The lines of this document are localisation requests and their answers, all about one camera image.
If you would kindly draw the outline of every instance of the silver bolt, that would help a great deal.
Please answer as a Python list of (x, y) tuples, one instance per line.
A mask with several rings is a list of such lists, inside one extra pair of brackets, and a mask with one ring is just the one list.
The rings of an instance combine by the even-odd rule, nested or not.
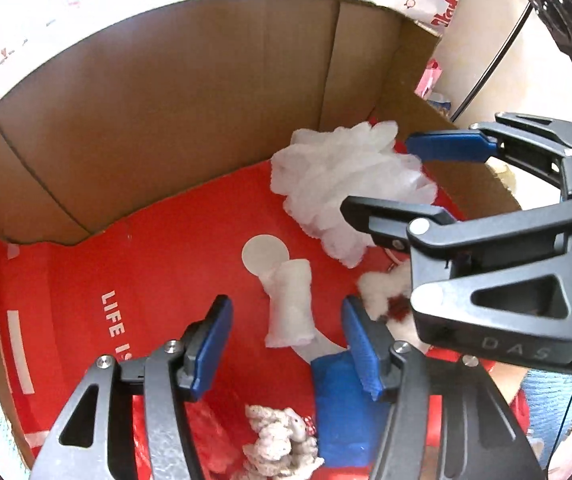
[(441, 306), (443, 300), (444, 292), (437, 283), (419, 285), (410, 296), (413, 309), (419, 312), (432, 311), (433, 308)]
[(183, 343), (177, 339), (170, 339), (163, 345), (163, 351), (167, 354), (176, 354), (183, 349)]
[(97, 365), (97, 368), (106, 370), (106, 368), (110, 368), (114, 362), (115, 359), (111, 355), (102, 355), (97, 359), (95, 364)]
[(479, 359), (477, 359), (474, 355), (464, 355), (461, 358), (461, 361), (467, 367), (474, 368), (479, 364)]
[(406, 341), (395, 341), (393, 344), (393, 350), (396, 354), (407, 354), (410, 349), (411, 345)]
[(430, 229), (430, 222), (428, 222), (428, 220), (425, 218), (416, 218), (410, 222), (408, 229), (414, 235), (422, 235), (428, 232), (428, 229)]

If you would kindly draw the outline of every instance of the wire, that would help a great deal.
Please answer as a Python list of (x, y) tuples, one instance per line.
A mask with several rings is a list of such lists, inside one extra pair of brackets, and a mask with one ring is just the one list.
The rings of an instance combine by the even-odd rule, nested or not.
[(570, 411), (571, 406), (572, 406), (572, 395), (570, 396), (570, 400), (568, 401), (566, 412), (563, 414), (562, 423), (559, 426), (559, 432), (557, 433), (557, 438), (554, 440), (554, 444), (552, 445), (552, 451), (550, 452), (550, 456), (548, 457), (548, 463), (546, 464), (546, 478), (549, 478), (548, 470), (550, 469), (550, 462), (552, 462), (552, 456), (554, 455), (554, 451), (556, 450), (557, 444), (559, 443), (559, 438), (562, 436), (563, 425), (565, 424), (565, 419), (568, 416), (568, 412)]
[(459, 116), (464, 112), (464, 110), (466, 110), (466, 108), (470, 104), (470, 101), (472, 101), (475, 98), (475, 96), (477, 94), (479, 94), (479, 91), (483, 88), (483, 85), (485, 85), (486, 81), (488, 81), (488, 79), (490, 79), (490, 76), (492, 75), (492, 73), (499, 66), (499, 63), (501, 62), (501, 60), (506, 55), (509, 48), (512, 46), (512, 44), (517, 39), (517, 36), (521, 32), (521, 29), (524, 28), (524, 25), (526, 25), (526, 21), (528, 20), (528, 17), (530, 16), (530, 13), (532, 12), (533, 8), (534, 7), (533, 7), (532, 3), (528, 2), (528, 5), (526, 5), (524, 12), (521, 14), (521, 17), (518, 19), (518, 22), (515, 25), (515, 28), (512, 29), (512, 32), (508, 36), (508, 39), (505, 41), (505, 43), (503, 44), (503, 46), (501, 47), (501, 49), (499, 50), (497, 55), (492, 60), (492, 63), (490, 63), (489, 67), (486, 69), (486, 71), (483, 73), (483, 75), (479, 79), (479, 81), (477, 81), (477, 84), (474, 85), (472, 90), (470, 90), (470, 93), (466, 96), (464, 101), (459, 105), (459, 108), (457, 108), (456, 111), (450, 116), (450, 121), (452, 121), (454, 123), (459, 118)]

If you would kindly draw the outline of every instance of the blue package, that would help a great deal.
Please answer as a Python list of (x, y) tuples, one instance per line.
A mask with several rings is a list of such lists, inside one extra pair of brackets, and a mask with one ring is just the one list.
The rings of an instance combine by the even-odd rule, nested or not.
[(377, 458), (390, 404), (374, 402), (364, 391), (350, 352), (319, 357), (310, 365), (324, 465), (370, 466)]

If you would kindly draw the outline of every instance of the cardboard edge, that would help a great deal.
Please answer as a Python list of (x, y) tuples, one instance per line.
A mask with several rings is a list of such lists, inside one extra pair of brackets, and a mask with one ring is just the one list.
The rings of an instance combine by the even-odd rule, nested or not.
[(1, 349), (1, 340), (0, 340), (0, 405), (2, 407), (4, 414), (6, 415), (7, 420), (10, 423), (13, 437), (15, 439), (17, 449), (19, 450), (19, 453), (22, 457), (22, 461), (24, 462), (27, 468), (31, 469), (35, 462), (35, 457), (32, 454), (31, 447), (26, 441), (26, 438), (24, 436), (24, 430), (22, 429), (22, 425), (19, 422), (19, 416), (17, 414), (17, 410), (15, 409), (13, 394), (11, 393), (10, 382), (8, 381), (6, 362), (4, 360), (4, 355)]

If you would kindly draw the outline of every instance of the brown cardboard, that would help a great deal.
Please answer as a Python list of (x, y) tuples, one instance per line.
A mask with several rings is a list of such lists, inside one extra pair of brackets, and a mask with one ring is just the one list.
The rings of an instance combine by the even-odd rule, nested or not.
[[(0, 237), (76, 244), (297, 128), (451, 128), (413, 93), (436, 43), (351, 0), (193, 0), (112, 25), (0, 101)], [(470, 218), (518, 208), (483, 165), (427, 167)], [(0, 398), (19, 434), (1, 355)]]

